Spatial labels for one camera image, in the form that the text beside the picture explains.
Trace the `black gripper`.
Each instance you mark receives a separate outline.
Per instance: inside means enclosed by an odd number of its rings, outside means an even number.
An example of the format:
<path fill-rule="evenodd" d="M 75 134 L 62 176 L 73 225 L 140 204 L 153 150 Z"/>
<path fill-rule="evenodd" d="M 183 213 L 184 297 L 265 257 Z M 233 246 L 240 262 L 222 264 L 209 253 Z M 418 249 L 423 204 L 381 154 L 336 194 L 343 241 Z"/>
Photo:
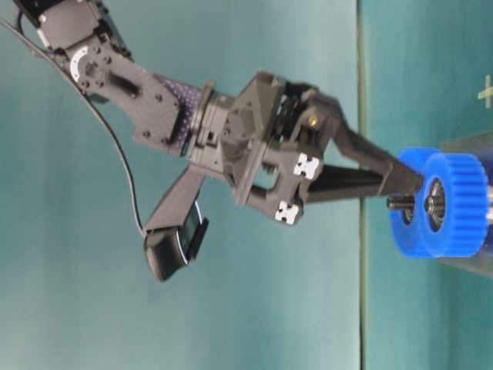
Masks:
<path fill-rule="evenodd" d="M 334 143 L 358 168 L 324 165 Z M 258 72 L 238 96 L 204 86 L 186 155 L 230 185 L 237 205 L 294 225 L 304 204 L 413 195 L 424 177 L 352 130 L 340 102 L 316 86 Z"/>

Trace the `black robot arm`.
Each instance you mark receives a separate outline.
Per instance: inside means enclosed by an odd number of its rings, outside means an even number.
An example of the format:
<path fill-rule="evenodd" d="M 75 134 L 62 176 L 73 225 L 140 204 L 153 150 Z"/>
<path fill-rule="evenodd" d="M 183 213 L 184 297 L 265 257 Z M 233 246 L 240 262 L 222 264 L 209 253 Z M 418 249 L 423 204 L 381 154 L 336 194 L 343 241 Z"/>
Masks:
<path fill-rule="evenodd" d="M 54 62 L 86 99 L 112 101 L 134 140 L 188 159 L 146 231 L 178 227 L 206 177 L 236 203 L 295 224 L 305 204 L 413 195 L 423 176 L 348 125 L 316 86 L 258 72 L 238 96 L 154 74 L 132 60 L 101 1 L 18 1 Z"/>

